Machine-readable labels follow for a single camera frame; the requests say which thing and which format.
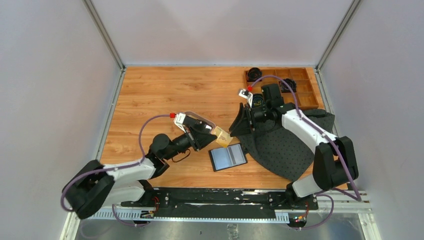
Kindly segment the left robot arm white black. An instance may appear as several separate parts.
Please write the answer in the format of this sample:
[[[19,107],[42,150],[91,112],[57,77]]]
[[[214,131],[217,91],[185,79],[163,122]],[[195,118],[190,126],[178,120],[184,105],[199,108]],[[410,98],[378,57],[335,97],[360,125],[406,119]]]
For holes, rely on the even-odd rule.
[[[62,189],[60,205],[66,212],[74,212],[79,219],[87,219],[101,208],[121,202],[137,202],[149,206],[153,193],[147,189],[149,180],[161,176],[168,168],[168,160],[186,151],[198,152],[217,139],[216,124],[193,112],[170,113],[167,117],[182,130],[170,139],[157,134],[142,157],[127,163],[102,164],[89,161]]]

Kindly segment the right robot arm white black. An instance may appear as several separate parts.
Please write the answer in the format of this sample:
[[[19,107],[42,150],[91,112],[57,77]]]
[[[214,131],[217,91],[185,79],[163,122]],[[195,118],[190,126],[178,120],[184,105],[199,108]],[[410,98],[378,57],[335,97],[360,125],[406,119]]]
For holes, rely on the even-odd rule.
[[[238,114],[229,128],[232,137],[253,133],[258,123],[272,120],[298,137],[314,154],[312,173],[286,186],[285,201],[298,209],[306,199],[339,185],[353,183],[359,176],[353,142],[338,137],[312,122],[296,103],[285,103],[277,83],[261,87],[264,104],[254,107],[251,87],[238,95],[247,100],[240,104]]]

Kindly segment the pink oval card tray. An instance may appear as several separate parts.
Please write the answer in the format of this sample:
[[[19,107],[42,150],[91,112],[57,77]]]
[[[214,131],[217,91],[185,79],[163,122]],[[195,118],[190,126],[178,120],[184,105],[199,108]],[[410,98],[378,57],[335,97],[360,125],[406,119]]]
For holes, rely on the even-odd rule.
[[[214,129],[216,127],[216,124],[213,121],[211,121],[211,120],[209,120],[209,119],[207,119],[207,118],[205,118],[205,117],[203,117],[203,116],[201,116],[201,115],[199,115],[199,114],[197,114],[193,111],[185,111],[184,113],[187,116],[190,116],[192,118],[195,118],[197,120],[205,122],[206,124],[208,124],[211,127],[211,129]]]

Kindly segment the black card holder wallet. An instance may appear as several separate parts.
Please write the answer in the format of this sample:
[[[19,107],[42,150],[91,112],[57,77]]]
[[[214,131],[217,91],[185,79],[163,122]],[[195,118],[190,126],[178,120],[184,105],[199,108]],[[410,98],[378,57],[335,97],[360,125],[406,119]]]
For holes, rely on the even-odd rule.
[[[209,150],[208,154],[214,172],[248,163],[245,149],[240,143]]]

